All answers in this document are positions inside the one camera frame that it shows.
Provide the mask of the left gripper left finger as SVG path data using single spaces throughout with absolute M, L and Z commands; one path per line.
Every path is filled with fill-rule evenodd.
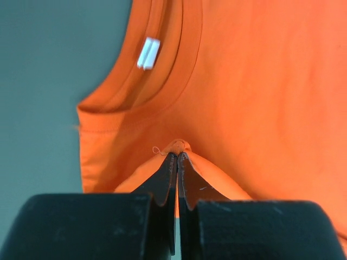
M 177 156 L 131 193 L 38 194 L 20 209 L 1 259 L 170 259 Z

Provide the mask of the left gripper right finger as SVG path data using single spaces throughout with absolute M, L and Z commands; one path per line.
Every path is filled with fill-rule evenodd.
M 230 200 L 177 159 L 183 259 L 345 259 L 332 223 L 303 200 Z

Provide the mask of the orange t shirt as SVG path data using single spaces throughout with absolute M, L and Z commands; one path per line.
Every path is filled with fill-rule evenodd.
M 319 204 L 346 248 L 346 1 L 133 1 L 77 111 L 84 192 L 186 152 L 230 199 Z

